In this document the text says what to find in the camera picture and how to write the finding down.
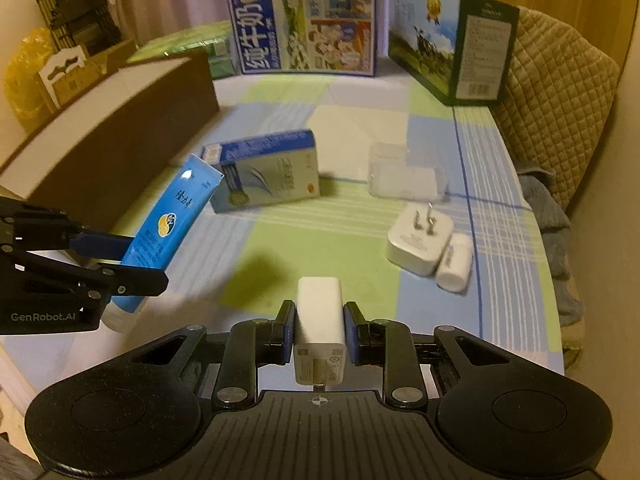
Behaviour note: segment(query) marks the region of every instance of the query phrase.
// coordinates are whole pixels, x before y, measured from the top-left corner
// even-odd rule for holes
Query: beige quilted cushion
[[[551,193],[562,208],[600,139],[618,72],[570,25],[520,8],[506,88],[492,113],[514,160],[556,172]]]

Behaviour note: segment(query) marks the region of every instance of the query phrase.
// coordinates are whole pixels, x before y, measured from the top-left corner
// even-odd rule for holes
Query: table
[[[41,389],[186,324],[210,332],[273,317],[295,299],[302,276],[337,276],[344,301],[368,319],[393,318],[413,332],[452,324],[562,373],[556,300],[542,238],[522,197],[491,113],[442,105],[390,60],[374,79],[325,75],[236,76],[215,83],[221,113],[123,217],[134,234],[177,166],[204,144],[308,126],[318,145],[321,197],[231,214],[206,207],[170,264],[170,285],[151,298],[127,336],[94,333],[13,336],[0,349],[3,387],[25,410]],[[451,294],[385,258],[386,232],[404,207],[369,196],[372,142],[437,150],[449,199],[436,206],[472,236],[465,294]],[[344,389],[380,387],[379,371],[353,368]],[[292,364],[260,369],[263,388],[302,388]]]

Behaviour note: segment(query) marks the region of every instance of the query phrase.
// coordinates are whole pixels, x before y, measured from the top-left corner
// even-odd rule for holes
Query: nutrition label
[[[460,63],[458,99],[498,98],[511,36],[511,23],[467,16]]]

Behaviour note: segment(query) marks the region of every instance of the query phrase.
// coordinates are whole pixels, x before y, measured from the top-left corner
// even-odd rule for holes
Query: white power adapter
[[[293,346],[296,382],[340,384],[346,359],[340,280],[300,278]]]
[[[452,232],[453,220],[431,204],[409,204],[389,230],[386,257],[409,272],[431,276]]]

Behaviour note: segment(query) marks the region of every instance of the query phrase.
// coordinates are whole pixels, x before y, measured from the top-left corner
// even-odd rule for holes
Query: small white pill bottle
[[[436,272],[438,286],[449,292],[465,290],[473,254],[474,243],[471,237],[463,233],[453,233]]]

